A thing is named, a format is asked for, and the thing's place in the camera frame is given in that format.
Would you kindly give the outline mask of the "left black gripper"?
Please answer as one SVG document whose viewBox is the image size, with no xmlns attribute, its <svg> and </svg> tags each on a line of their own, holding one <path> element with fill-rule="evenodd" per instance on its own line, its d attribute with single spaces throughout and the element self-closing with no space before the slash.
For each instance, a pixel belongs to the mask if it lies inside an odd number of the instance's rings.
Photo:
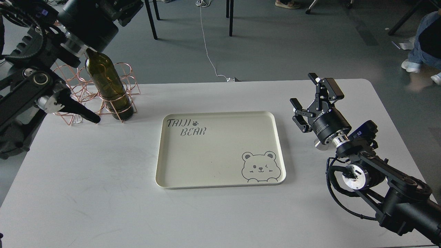
<svg viewBox="0 0 441 248">
<path fill-rule="evenodd" d="M 115 21 L 125 27 L 143 5 L 141 0 L 69 0 L 57 17 L 69 33 L 102 52 L 119 31 Z"/>
</svg>

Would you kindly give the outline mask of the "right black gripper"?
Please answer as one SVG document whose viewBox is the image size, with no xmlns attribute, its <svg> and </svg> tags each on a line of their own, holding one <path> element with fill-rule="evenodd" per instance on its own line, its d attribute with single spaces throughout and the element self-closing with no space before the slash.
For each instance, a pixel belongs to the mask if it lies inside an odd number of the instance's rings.
<svg viewBox="0 0 441 248">
<path fill-rule="evenodd" d="M 302 108 L 298 99 L 291 98 L 290 102 L 293 105 L 294 112 L 292 120 L 302 133 L 311 132 L 310 127 L 312 127 L 321 144 L 325 145 L 329 136 L 340 130 L 344 134 L 348 134 L 351 130 L 351 125 L 334 106 L 334 103 L 342 100 L 345 95 L 332 77 L 320 79 L 315 73 L 308 73 L 308 77 L 316 87 L 315 99 L 308 110 L 316 111 L 316 116 L 310 117 L 310 112 Z M 308 122 L 304 119 L 304 116 L 309 117 Z"/>
</svg>

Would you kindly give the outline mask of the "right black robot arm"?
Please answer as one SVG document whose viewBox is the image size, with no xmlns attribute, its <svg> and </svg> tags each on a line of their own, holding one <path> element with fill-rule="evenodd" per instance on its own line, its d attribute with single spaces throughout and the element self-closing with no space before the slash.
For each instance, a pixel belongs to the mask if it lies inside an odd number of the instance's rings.
<svg viewBox="0 0 441 248">
<path fill-rule="evenodd" d="M 315 147 L 336 151 L 326 163 L 326 183 L 334 201 L 343 207 L 334 191 L 363 199 L 375 216 L 345 211 L 361 219 L 377 221 L 381 227 L 403 235 L 417 230 L 436 246 L 441 242 L 440 205 L 430 200 L 431 188 L 422 180 L 409 176 L 376 155 L 377 125 L 368 120 L 353 132 L 348 121 L 335 107 L 344 94 L 331 77 L 308 77 L 315 85 L 315 97 L 307 109 L 291 98 L 293 122 L 303 133 L 313 132 Z"/>
</svg>

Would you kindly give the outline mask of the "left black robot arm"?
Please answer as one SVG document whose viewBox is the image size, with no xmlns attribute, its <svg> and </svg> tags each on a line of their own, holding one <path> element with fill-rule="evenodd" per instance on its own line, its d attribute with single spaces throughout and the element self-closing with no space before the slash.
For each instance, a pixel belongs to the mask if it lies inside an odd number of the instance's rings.
<svg viewBox="0 0 441 248">
<path fill-rule="evenodd" d="M 52 70 L 63 61 L 74 68 L 87 48 L 102 52 L 143 6 L 141 0 L 68 0 L 57 11 L 44 0 L 2 0 L 1 19 L 27 27 L 10 54 L 1 54 L 1 159 L 29 151 L 33 133 L 48 113 L 100 117 L 77 103 Z"/>
</svg>

